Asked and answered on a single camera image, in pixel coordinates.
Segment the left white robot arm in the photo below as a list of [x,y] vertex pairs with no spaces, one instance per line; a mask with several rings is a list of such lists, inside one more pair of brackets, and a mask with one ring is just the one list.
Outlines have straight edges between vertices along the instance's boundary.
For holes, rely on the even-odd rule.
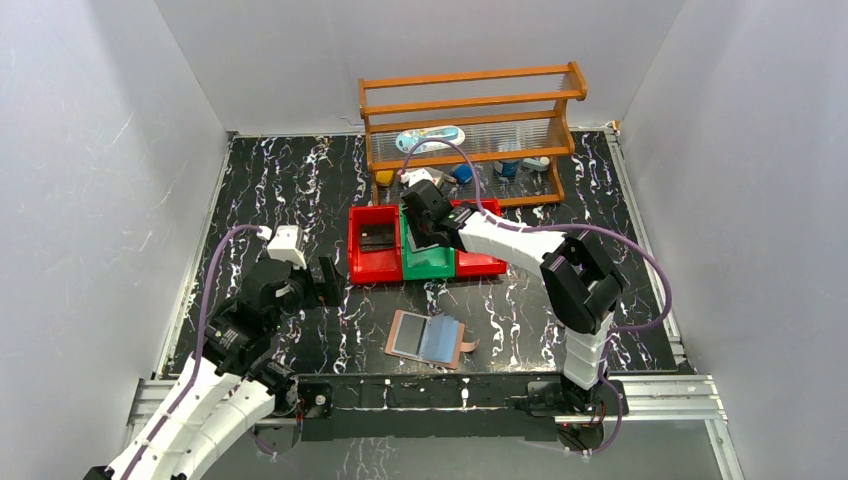
[[266,241],[266,256],[215,309],[202,297],[195,350],[178,380],[125,450],[87,478],[198,479],[260,419],[302,406],[298,375],[274,360],[271,343],[283,316],[340,306],[344,279],[328,256],[318,273],[310,269],[300,227],[239,225],[216,247],[208,282],[240,232]]

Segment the pink leather card holder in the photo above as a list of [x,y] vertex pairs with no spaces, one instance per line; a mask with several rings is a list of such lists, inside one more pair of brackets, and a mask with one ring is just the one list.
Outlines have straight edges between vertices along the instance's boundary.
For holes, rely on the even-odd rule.
[[396,310],[384,353],[388,356],[456,370],[462,354],[473,353],[480,341],[464,340],[466,325],[453,316],[424,316]]

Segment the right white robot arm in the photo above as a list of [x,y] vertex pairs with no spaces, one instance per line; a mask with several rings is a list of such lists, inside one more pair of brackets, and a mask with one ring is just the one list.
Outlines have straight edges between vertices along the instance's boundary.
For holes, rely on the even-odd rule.
[[564,403],[577,414],[598,406],[604,344],[625,282],[597,239],[537,231],[476,203],[454,205],[429,180],[413,183],[400,199],[416,244],[490,256],[541,278],[565,328]]

